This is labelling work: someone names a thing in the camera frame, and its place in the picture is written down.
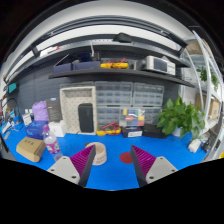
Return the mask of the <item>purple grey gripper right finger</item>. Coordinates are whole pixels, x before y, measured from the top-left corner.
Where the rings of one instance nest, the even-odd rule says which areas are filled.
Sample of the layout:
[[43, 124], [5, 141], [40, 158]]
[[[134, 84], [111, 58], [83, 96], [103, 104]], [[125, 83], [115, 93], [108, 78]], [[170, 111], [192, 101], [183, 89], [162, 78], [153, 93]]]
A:
[[165, 157], [155, 157], [137, 146], [131, 146], [130, 155], [140, 187], [177, 172]]

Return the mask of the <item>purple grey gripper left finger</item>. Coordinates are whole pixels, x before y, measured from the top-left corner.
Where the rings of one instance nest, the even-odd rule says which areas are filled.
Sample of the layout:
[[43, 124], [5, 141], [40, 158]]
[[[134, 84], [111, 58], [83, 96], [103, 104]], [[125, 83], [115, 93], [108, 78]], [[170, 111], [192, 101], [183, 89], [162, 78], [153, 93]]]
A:
[[62, 156], [48, 169], [48, 172], [85, 187], [95, 155], [96, 148], [91, 145], [71, 157]]

